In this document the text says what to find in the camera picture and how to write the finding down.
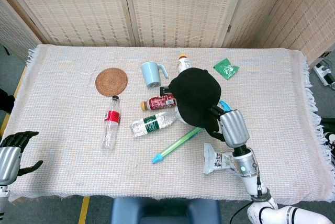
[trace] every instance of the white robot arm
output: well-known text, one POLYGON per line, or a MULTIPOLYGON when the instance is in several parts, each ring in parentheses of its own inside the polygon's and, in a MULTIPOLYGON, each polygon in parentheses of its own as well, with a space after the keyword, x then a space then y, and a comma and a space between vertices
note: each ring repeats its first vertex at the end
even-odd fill
POLYGON ((260 176, 260 170, 251 148, 245 144, 249 133, 243 116, 238 110, 229 112, 214 106, 211 113, 218 119, 222 134, 208 132, 212 137, 225 141, 234 149, 235 166, 243 180, 245 189, 253 201, 248 208, 248 217, 252 224, 332 224, 321 214, 293 206, 278 209, 270 191, 260 176))

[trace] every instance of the woven rattan coaster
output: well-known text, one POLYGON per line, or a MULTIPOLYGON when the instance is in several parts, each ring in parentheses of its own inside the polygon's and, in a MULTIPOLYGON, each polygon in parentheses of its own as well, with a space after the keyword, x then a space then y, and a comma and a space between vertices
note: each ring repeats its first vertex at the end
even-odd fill
POLYGON ((126 88, 127 83, 127 74, 118 68, 105 69, 95 80, 98 92, 107 97, 120 94, 126 88))

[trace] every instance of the clear plastic bottle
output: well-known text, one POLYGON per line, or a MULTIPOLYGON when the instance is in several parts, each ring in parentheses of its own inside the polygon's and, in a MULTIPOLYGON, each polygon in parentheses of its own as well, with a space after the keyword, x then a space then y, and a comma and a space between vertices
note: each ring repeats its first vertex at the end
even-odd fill
POLYGON ((187 58, 186 54, 182 53, 178 57, 178 73, 185 71, 188 68, 191 68, 191 62, 187 58))
POLYGON ((130 124, 133 137, 139 137, 149 132, 167 127, 178 119, 175 111, 157 113, 153 116, 142 118, 130 124))
POLYGON ((112 149, 117 137, 117 131, 120 123, 120 105, 119 97, 113 96, 111 99, 110 110, 105 114, 105 136, 103 147, 112 149))

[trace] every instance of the woven partition screen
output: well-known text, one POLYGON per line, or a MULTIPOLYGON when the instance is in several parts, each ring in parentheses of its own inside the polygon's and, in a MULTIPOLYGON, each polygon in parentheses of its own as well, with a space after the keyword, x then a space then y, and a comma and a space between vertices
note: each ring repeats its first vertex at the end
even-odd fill
POLYGON ((335 43, 335 0, 282 0, 257 44, 299 49, 313 63, 335 43))
POLYGON ((221 47, 234 0, 132 0, 141 46, 221 47))
POLYGON ((252 48, 257 32, 263 26, 276 0, 239 0, 223 47, 252 48))
POLYGON ((24 0, 54 44, 131 46, 126 0, 24 0))
POLYGON ((0 44, 7 47, 21 60, 28 58, 28 49, 33 49, 40 40, 17 15, 6 0, 0 0, 0 44))

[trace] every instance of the cap brim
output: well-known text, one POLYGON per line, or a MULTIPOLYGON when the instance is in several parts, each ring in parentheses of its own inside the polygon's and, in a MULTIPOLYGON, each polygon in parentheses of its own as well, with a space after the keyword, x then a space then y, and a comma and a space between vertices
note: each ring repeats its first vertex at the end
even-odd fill
POLYGON ((212 114, 195 111, 179 102, 177 102, 177 106, 180 116, 189 125, 204 128, 208 131, 219 131, 218 121, 212 114))

